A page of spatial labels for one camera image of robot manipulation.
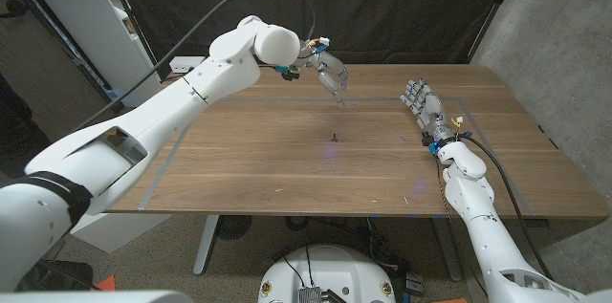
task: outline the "cable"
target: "cable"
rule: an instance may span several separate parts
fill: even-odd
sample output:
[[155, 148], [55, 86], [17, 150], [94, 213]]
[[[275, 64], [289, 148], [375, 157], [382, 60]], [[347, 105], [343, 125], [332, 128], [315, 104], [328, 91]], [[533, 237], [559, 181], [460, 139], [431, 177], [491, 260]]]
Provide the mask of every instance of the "cable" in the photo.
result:
[[302, 289], [306, 288], [306, 285], [304, 285], [304, 279], [302, 279], [302, 276], [299, 275], [299, 273], [297, 272], [297, 270], [291, 266], [291, 264], [289, 263], [289, 261], [287, 261], [287, 258], [285, 257], [285, 255], [283, 255], [283, 259], [285, 259], [285, 262], [287, 263], [287, 265], [289, 265], [289, 267], [294, 270], [295, 274], [297, 274], [297, 276], [299, 277], [299, 281], [302, 282]]
[[372, 233], [372, 225], [370, 224], [370, 218], [369, 217], [366, 217], [365, 220], [367, 221], [367, 226], [370, 228], [370, 256], [372, 257], [372, 260], [374, 260], [377, 264], [379, 264], [381, 266], [389, 267], [389, 268], [393, 269], [394, 271], [397, 271], [399, 266], [385, 264], [384, 262], [379, 261], [376, 258], [376, 256], [374, 256], [374, 250], [372, 250], [372, 244], [374, 244], [374, 234]]
[[[151, 76], [153, 76], [163, 65], [167, 65], [170, 60], [172, 59], [172, 57], [174, 56], [174, 54], [179, 50], [179, 48], [208, 20], [208, 18], [213, 15], [219, 8], [223, 7], [225, 4], [227, 4], [230, 0], [223, 0], [221, 2], [219, 2], [216, 6], [214, 6], [206, 15], [204, 15], [204, 17], [202, 17], [200, 19], [200, 21], [198, 21], [198, 23], [195, 24], [195, 26], [193, 26], [193, 28], [191, 28], [191, 30], [189, 32], [187, 32], [187, 34], [185, 34], [185, 36], [183, 36], [183, 38], [181, 40], [179, 40], [178, 43], [176, 43], [176, 45], [174, 45], [172, 47], [172, 49], [170, 49], [170, 51], [162, 58], [160, 59], [160, 61], [155, 64], [155, 66], [153, 66], [153, 68], [151, 68], [151, 70], [149, 70], [141, 79], [139, 79], [136, 83], [134, 83], [131, 87], [129, 87], [123, 94], [121, 94], [120, 96], [118, 96], [116, 99], [114, 99], [113, 101], [111, 101], [110, 103], [108, 103], [106, 106], [104, 106], [102, 109], [100, 109], [99, 111], [97, 111], [95, 114], [93, 114], [90, 118], [88, 118], [87, 120], [85, 120], [84, 122], [82, 122], [79, 126], [75, 127], [75, 129], [73, 129], [73, 132], [76, 132], [80, 129], [82, 129], [83, 127], [88, 126], [90, 123], [92, 123], [94, 120], [96, 120], [97, 118], [99, 118], [104, 112], [108, 111], [109, 109], [113, 108], [113, 106], [115, 106], [117, 103], [119, 103], [121, 100], [123, 100], [125, 97], [127, 97], [130, 93], [134, 92], [136, 90], [136, 88], [140, 87], [141, 84], [143, 84], [146, 80], [148, 80]], [[315, 32], [315, 24], [316, 24], [316, 20], [317, 20], [317, 14], [315, 13], [315, 7], [313, 7], [312, 3], [310, 3], [309, 0], [304, 0], [306, 2], [306, 4], [308, 4], [308, 7], [311, 10], [311, 13], [313, 15], [313, 25], [311, 26], [309, 32], [308, 32], [308, 36], [306, 37], [307, 39], [310, 39], [313, 36], [313, 32]]]
[[304, 55], [303, 57], [298, 57], [297, 59], [304, 59], [304, 58], [308, 58], [308, 57], [313, 56], [313, 55], [315, 55], [315, 54], [317, 54], [317, 53], [316, 53], [316, 52], [313, 52], [313, 53], [311, 53], [311, 54]]
[[438, 162], [438, 159], [435, 157], [435, 155], [433, 158], [436, 161], [436, 168], [438, 169], [438, 185], [440, 186], [440, 194], [442, 194], [442, 202], [444, 203], [444, 208], [447, 210], [448, 223], [450, 224], [450, 230], [452, 231], [452, 236], [454, 238], [455, 244], [457, 245], [457, 248], [459, 248], [459, 251], [463, 254], [463, 257], [466, 260], [466, 264], [470, 268], [471, 275], [473, 275], [474, 279], [476, 279], [476, 283], [478, 283], [480, 290], [482, 290], [485, 296], [489, 297], [487, 295], [487, 291], [485, 290], [485, 287], [482, 285], [482, 283], [478, 279], [478, 276], [476, 275], [476, 271], [474, 270], [474, 267], [471, 265], [470, 260], [468, 259], [468, 255], [466, 254], [463, 247], [461, 247], [461, 245], [459, 244], [459, 238], [457, 237], [457, 231], [455, 231], [455, 225], [452, 222], [452, 219], [450, 218], [450, 212], [448, 212], [447, 197], [444, 195], [444, 189], [442, 188], [442, 178], [440, 177], [440, 163]]
[[308, 274], [310, 275], [310, 285], [314, 287], [315, 281], [313, 281], [313, 273], [310, 270], [310, 254], [308, 253], [308, 246], [306, 246], [306, 259], [308, 260]]
[[38, 265], [46, 268], [48, 271], [54, 271], [56, 273], [59, 273], [59, 274], [65, 276], [65, 277], [67, 277], [67, 278], [70, 278], [70, 279], [76, 281], [78, 284], [80, 284], [80, 285], [82, 285], [82, 286], [84, 286], [86, 288], [94, 289], [94, 290], [97, 290], [97, 291], [102, 291], [102, 289], [97, 287], [96, 285], [92, 285], [90, 283], [86, 283], [86, 282], [76, 278], [75, 276], [71, 275], [67, 271], [61, 269], [60, 267], [58, 267], [58, 266], [56, 266], [54, 264], [51, 264], [51, 263], [46, 262], [44, 260], [38, 260]]
[[544, 271], [544, 274], [548, 277], [548, 279], [555, 281], [555, 279], [553, 279], [553, 275], [551, 275], [551, 273], [548, 271], [546, 264], [544, 264], [544, 260], [542, 260], [542, 257], [539, 255], [539, 251], [537, 251], [536, 246], [534, 245], [534, 241], [532, 240], [532, 237], [527, 230], [527, 226], [525, 225], [525, 221], [523, 220], [523, 215], [522, 213], [520, 213], [520, 208], [518, 207], [518, 204], [516, 203], [516, 198], [514, 197], [514, 193], [510, 188], [510, 183], [508, 182], [508, 178], [506, 177], [506, 173], [504, 173], [504, 169], [501, 167], [501, 164], [497, 161], [495, 156], [479, 141], [473, 139], [470, 136], [467, 136], [465, 133], [460, 134], [459, 138], [466, 139], [476, 144], [482, 151], [485, 152], [485, 154], [487, 154], [487, 156], [489, 156], [493, 164], [495, 164], [495, 166], [497, 167], [497, 170], [499, 171], [499, 174], [501, 175], [501, 179], [504, 181], [504, 185], [506, 186], [506, 189], [508, 190], [508, 195], [510, 195], [510, 200], [513, 202], [514, 211], [516, 212], [516, 217], [518, 217], [518, 223], [520, 224], [520, 227], [523, 229], [523, 233], [525, 234], [525, 237], [527, 238], [527, 243], [529, 243], [529, 247], [532, 249], [532, 252], [535, 255], [535, 259], [537, 260], [537, 263], [542, 267], [542, 270]]

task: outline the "orange object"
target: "orange object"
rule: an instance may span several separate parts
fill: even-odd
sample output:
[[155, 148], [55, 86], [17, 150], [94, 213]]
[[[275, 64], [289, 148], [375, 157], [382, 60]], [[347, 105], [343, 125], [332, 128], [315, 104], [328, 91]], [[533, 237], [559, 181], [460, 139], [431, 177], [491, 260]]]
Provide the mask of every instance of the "orange object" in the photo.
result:
[[111, 275], [108, 278], [102, 280], [101, 282], [97, 283], [96, 286], [102, 291], [114, 291], [115, 290], [115, 275]]

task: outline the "robot arm segment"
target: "robot arm segment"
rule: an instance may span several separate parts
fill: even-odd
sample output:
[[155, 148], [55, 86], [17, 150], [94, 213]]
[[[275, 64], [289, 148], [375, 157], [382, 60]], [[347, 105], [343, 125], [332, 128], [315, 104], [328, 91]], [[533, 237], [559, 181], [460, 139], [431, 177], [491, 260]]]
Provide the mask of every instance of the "robot arm segment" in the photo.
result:
[[[0, 189], [0, 233], [6, 236], [0, 241], [0, 290], [14, 289], [83, 213], [100, 213], [118, 201], [172, 136], [210, 104], [253, 85], [260, 70], [252, 53], [284, 65], [296, 61], [299, 45], [294, 32], [248, 17], [211, 44], [207, 60], [138, 108], [38, 154], [24, 182]], [[43, 177], [46, 172], [51, 177]], [[70, 187], [86, 198], [76, 199]]]

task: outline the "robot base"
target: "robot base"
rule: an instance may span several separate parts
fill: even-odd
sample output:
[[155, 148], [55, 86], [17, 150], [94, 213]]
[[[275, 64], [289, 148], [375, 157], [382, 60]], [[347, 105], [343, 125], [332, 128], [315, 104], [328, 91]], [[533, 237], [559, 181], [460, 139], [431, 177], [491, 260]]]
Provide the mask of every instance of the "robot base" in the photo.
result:
[[[395, 302], [391, 281], [386, 273], [360, 252], [337, 245], [312, 245], [308, 247], [310, 268], [315, 288], [323, 294], [328, 290], [341, 300], [350, 302]], [[311, 288], [306, 248], [297, 249], [285, 256], [295, 268], [307, 288]], [[258, 302], [320, 302], [320, 295], [299, 299], [302, 288], [294, 270], [284, 259], [278, 260], [264, 275], [259, 288]]]

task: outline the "black strap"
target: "black strap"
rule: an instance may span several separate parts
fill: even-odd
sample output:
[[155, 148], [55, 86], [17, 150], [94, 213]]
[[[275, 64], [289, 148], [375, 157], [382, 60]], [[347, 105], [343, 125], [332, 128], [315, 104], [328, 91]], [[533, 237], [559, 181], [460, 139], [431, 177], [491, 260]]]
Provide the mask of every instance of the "black strap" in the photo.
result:
[[72, 227], [85, 214], [93, 198], [93, 195], [84, 186], [75, 184], [61, 175], [47, 171], [32, 173], [9, 184], [31, 184], [46, 188], [55, 193], [68, 204], [68, 214], [70, 215]]

